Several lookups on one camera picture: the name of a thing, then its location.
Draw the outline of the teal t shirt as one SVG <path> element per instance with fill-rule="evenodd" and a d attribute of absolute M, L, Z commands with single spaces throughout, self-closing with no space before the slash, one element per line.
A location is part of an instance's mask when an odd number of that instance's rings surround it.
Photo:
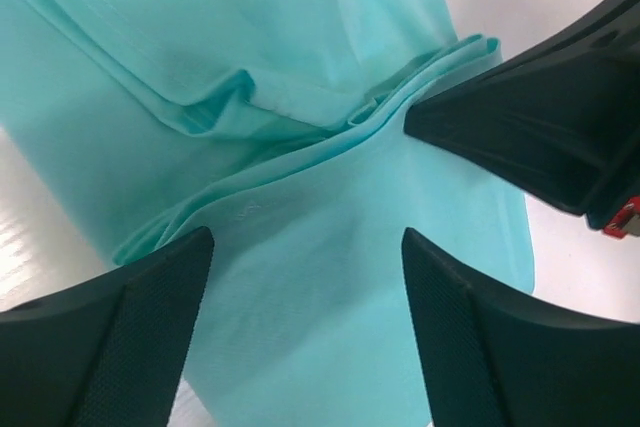
<path fill-rule="evenodd" d="M 407 228 L 525 291 L 522 193 L 405 135 L 499 64 L 445 0 L 1 0 L 1 125 L 109 263 L 215 239 L 185 376 L 220 426 L 425 426 Z"/>

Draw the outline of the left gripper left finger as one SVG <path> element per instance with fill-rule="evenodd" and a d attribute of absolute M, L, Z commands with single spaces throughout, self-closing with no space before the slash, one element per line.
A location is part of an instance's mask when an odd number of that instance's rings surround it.
<path fill-rule="evenodd" d="M 200 227 L 2 312 L 2 425 L 167 425 L 213 251 Z"/>

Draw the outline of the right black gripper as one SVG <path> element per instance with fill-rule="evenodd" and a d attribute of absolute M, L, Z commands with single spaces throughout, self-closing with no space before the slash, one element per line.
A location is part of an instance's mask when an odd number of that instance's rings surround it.
<path fill-rule="evenodd" d="M 504 62 L 412 107 L 406 132 L 614 239 L 639 236 L 639 0 L 447 0 Z"/>

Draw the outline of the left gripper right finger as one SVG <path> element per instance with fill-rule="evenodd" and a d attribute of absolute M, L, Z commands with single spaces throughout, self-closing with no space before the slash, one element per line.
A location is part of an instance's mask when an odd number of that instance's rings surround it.
<path fill-rule="evenodd" d="M 414 229 L 411 319 L 437 426 L 635 426 L 639 327 L 522 293 Z"/>

